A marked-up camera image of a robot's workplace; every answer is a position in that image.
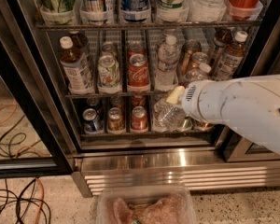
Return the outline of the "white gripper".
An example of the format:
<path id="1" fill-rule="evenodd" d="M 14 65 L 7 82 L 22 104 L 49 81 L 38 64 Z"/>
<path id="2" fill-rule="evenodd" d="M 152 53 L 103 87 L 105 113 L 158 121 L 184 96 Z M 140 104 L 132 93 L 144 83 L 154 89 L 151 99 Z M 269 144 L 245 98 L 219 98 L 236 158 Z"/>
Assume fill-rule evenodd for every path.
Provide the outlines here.
<path id="1" fill-rule="evenodd" d="M 171 105 L 181 103 L 183 110 L 192 118 L 209 123 L 222 123 L 220 115 L 220 97 L 224 90 L 223 82 L 198 80 L 183 86 L 175 87 L 167 96 L 166 102 Z"/>

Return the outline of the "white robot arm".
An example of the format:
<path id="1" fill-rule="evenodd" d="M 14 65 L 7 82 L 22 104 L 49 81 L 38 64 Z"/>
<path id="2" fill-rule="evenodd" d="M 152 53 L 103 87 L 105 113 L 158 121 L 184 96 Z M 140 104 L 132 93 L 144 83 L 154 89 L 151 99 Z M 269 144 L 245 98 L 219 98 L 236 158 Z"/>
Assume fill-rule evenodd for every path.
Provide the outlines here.
<path id="1" fill-rule="evenodd" d="M 280 75 L 198 80 L 174 88 L 166 102 L 280 155 Z"/>

